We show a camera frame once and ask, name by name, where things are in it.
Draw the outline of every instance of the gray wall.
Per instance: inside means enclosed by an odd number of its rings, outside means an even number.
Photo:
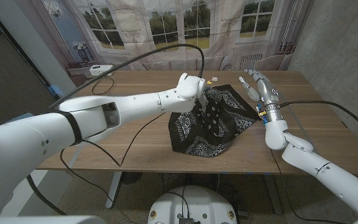
[[[358,116],[358,1],[316,0],[289,70],[300,71],[325,100]],[[335,111],[358,137],[358,123]]]

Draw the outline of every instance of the black paisley bandana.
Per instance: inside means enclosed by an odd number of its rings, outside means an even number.
[[[216,86],[206,97],[206,114],[199,101],[189,113],[171,114],[168,128],[175,152],[217,156],[258,120],[255,110],[230,85]]]

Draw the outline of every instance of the table top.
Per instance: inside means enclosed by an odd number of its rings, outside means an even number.
[[[197,75],[199,71],[186,72],[189,75]],[[275,85],[282,102],[323,100],[300,72],[262,73]],[[118,71],[113,75],[115,84],[108,95],[126,96],[175,88],[181,74],[181,71]],[[257,103],[247,96],[238,80],[239,76],[244,77],[256,89],[256,82],[245,72],[204,71],[203,74],[205,79],[218,77],[218,81],[212,86],[232,85],[233,89],[255,108]],[[110,86],[111,80],[104,79],[94,91],[101,93]],[[78,96],[92,95],[92,87],[93,84],[81,90]],[[282,108],[281,111],[288,123],[288,132],[308,140],[324,158],[358,175],[358,139],[343,125],[330,106],[290,105]],[[98,144],[121,163],[129,143],[138,130],[157,116],[158,114],[131,121]],[[169,118],[170,113],[165,113],[139,133],[121,167],[94,146],[85,146],[78,151],[78,147],[68,147],[63,158],[67,163],[75,161],[73,169],[83,170],[278,174],[276,163],[265,143],[265,128],[261,121],[238,135],[222,154],[206,158],[172,151],[168,131]],[[283,174],[306,174],[281,159],[283,150],[273,153]],[[38,169],[64,168],[58,153],[44,161]]]

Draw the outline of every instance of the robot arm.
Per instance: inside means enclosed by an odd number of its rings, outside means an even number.
[[[251,99],[259,97],[266,112],[267,123],[265,142],[273,150],[284,149],[282,158],[287,163],[316,177],[332,193],[358,213],[358,178],[313,152],[313,146],[306,140],[296,137],[286,130],[279,107],[278,93],[268,78],[255,70],[248,70],[257,82],[254,90],[240,77]]]
[[[76,142],[100,141],[126,122],[166,111],[189,112],[205,88],[184,73],[176,88],[133,96],[84,96],[64,101],[60,112],[0,125],[0,212],[11,192],[44,160]]]

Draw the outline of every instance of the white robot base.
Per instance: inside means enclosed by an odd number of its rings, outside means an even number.
[[[233,206],[223,196],[205,187],[184,187],[170,190],[174,194],[165,193],[154,202],[150,209],[148,224],[237,224]],[[185,201],[182,206],[182,194],[187,201],[188,209]]]

